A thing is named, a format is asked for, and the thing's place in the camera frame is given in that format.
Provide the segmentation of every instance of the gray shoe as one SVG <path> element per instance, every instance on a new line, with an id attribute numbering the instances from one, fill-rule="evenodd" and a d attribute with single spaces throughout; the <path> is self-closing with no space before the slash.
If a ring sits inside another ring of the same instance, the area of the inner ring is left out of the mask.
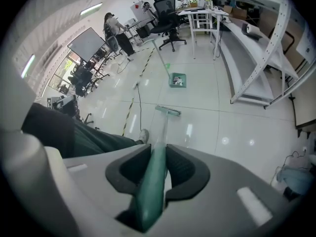
<path id="1" fill-rule="evenodd" d="M 147 144 L 148 138 L 149 138 L 149 131 L 147 129 L 142 129 L 140 131 L 138 140 L 141 140 L 142 142 L 144 142 L 144 144 Z"/>

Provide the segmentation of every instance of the person's leg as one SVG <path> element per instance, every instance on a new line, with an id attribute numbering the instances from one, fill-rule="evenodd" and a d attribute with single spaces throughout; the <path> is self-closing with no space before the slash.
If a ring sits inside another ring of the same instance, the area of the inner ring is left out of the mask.
<path id="1" fill-rule="evenodd" d="M 142 141 L 134 141 L 123 136 L 98 131 L 75 120 L 74 155 L 69 156 L 69 158 L 91 156 L 129 148 L 144 144 L 147 140 L 143 138 L 148 139 L 148 137 L 148 134 L 144 137 L 141 133 L 140 139 Z"/>
<path id="2" fill-rule="evenodd" d="M 134 53 L 133 47 L 125 34 L 118 34 L 115 37 L 118 41 L 119 46 L 127 55 L 131 55 Z"/>

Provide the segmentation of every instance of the white shelving unit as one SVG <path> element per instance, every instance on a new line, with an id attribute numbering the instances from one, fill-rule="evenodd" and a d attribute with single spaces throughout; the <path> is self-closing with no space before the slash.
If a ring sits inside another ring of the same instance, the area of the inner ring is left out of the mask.
<path id="1" fill-rule="evenodd" d="M 249 102 L 256 102 L 268 107 L 286 95 L 290 94 L 294 89 L 299 87 L 307 77 L 310 76 L 314 68 L 314 62 L 309 68 L 309 71 L 304 73 L 300 78 L 297 76 L 295 70 L 283 54 L 281 40 L 285 33 L 290 17 L 295 19 L 301 26 L 305 25 L 305 20 L 292 6 L 290 0 L 238 0 L 249 4 L 255 4 L 278 13 L 275 29 L 272 33 L 271 39 L 262 34 L 259 41 L 253 40 L 241 31 L 244 21 L 238 19 L 231 19 L 232 23 L 224 23 L 231 33 L 223 33 L 222 51 L 226 58 L 229 70 L 231 72 L 232 81 L 234 85 L 235 95 L 231 98 L 231 103 L 236 100 L 246 100 Z M 233 49 L 236 43 L 243 47 L 244 53 L 248 53 L 253 63 L 252 67 L 242 65 L 242 59 L 233 52 L 238 53 L 240 50 Z M 280 70 L 282 72 L 282 90 L 278 97 L 270 101 L 271 89 L 268 81 L 264 75 L 263 70 L 267 65 Z M 285 77 L 289 75 L 295 80 L 294 86 L 285 88 Z M 250 97 L 260 97 L 261 100 L 254 100 Z"/>

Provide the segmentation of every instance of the ceiling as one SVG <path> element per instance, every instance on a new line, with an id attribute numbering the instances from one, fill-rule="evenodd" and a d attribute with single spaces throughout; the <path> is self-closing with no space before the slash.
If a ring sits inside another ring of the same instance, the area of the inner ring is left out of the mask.
<path id="1" fill-rule="evenodd" d="M 7 32 L 1 58 L 12 59 L 21 74 L 31 55 L 35 54 L 36 59 L 29 70 L 34 75 L 34 69 L 45 52 L 59 36 L 82 19 L 80 12 L 104 1 L 28 0 Z"/>

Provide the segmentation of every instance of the chair seat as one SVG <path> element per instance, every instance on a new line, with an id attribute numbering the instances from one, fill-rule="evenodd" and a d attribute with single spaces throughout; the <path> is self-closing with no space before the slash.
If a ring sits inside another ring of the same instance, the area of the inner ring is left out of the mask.
<path id="1" fill-rule="evenodd" d="M 172 24 L 168 24 L 168 25 L 163 25 L 163 26 L 156 26 L 154 28 L 152 28 L 150 30 L 150 33 L 151 34 L 160 34 L 160 33 L 164 33 L 164 32 L 167 32 L 169 30 L 172 29 Z"/>

